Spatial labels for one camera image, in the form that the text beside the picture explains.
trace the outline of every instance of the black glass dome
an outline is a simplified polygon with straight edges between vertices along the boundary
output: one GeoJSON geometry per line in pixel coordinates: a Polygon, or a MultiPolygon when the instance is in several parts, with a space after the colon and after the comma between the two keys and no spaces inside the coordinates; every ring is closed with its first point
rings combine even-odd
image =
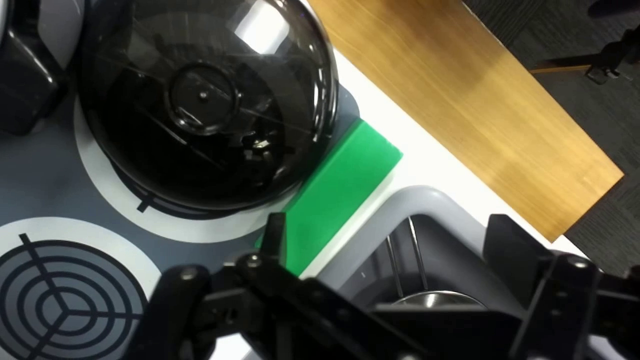
{"type": "Polygon", "coordinates": [[[319,164],[335,57],[299,0],[100,0],[80,47],[84,115],[151,194],[241,210],[319,164]]]}

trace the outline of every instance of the wooden surface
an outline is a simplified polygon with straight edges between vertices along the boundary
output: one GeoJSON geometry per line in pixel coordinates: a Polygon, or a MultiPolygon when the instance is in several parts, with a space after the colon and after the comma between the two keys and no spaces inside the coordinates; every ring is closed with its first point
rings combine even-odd
{"type": "Polygon", "coordinates": [[[333,44],[548,240],[622,172],[458,0],[313,0],[333,44]]]}

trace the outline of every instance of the gray floor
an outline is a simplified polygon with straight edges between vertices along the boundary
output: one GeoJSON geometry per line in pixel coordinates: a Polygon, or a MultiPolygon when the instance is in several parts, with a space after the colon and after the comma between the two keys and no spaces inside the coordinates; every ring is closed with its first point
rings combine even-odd
{"type": "MultiPolygon", "coordinates": [[[[640,11],[595,20],[595,0],[468,0],[480,20],[528,68],[562,56],[601,52],[640,26],[640,11]]],[[[541,83],[625,169],[574,227],[574,240],[604,270],[625,273],[640,263],[640,78],[595,83],[583,73],[544,73],[541,83]]]]}

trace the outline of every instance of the screw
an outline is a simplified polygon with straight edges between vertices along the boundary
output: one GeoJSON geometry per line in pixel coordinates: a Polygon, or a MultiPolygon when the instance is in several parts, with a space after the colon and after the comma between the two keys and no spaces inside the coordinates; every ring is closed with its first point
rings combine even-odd
{"type": "Polygon", "coordinates": [[[270,139],[254,139],[254,147],[263,150],[269,147],[273,141],[270,139]]]}
{"type": "Polygon", "coordinates": [[[258,268],[263,263],[261,255],[258,254],[253,254],[249,259],[246,259],[246,266],[249,268],[258,268]]]}
{"type": "Polygon", "coordinates": [[[190,281],[190,279],[197,278],[197,273],[198,273],[197,268],[184,268],[184,270],[180,271],[180,278],[182,278],[184,281],[190,281]]]}
{"type": "Polygon", "coordinates": [[[421,358],[414,353],[402,353],[402,356],[399,356],[399,360],[421,360],[421,358]]]}
{"type": "Polygon", "coordinates": [[[585,258],[572,255],[569,262],[580,270],[587,270],[590,263],[585,258]]]}

